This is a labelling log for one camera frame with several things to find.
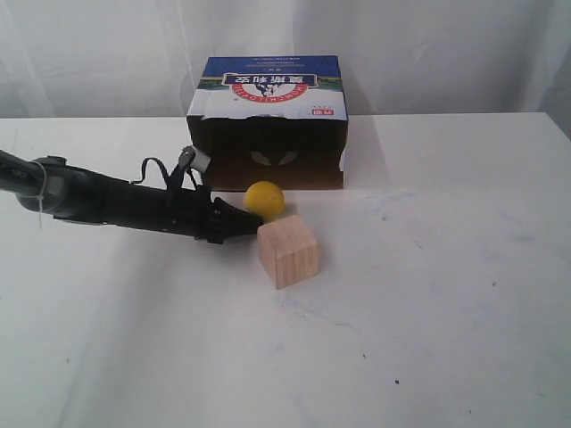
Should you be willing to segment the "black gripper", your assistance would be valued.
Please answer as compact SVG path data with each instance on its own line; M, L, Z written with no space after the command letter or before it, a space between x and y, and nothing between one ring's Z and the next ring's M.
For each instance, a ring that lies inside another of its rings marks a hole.
M174 235L208 243L256 235L262 217L238 209L203 186L172 190L134 185L128 181L78 168L61 169L63 197L53 217L78 224L112 225Z

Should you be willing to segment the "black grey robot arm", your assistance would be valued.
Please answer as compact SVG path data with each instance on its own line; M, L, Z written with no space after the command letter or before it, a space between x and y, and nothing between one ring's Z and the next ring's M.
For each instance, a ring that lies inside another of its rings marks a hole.
M210 164L192 145L182 149L172 171L157 158L145 158L141 167L149 162L159 167L164 188L71 166L59 156L26 161L2 152L1 188L23 208L64 222L185 235L208 243L256 235L263 225L261 216L212 197L207 185L183 186L185 177L205 172Z

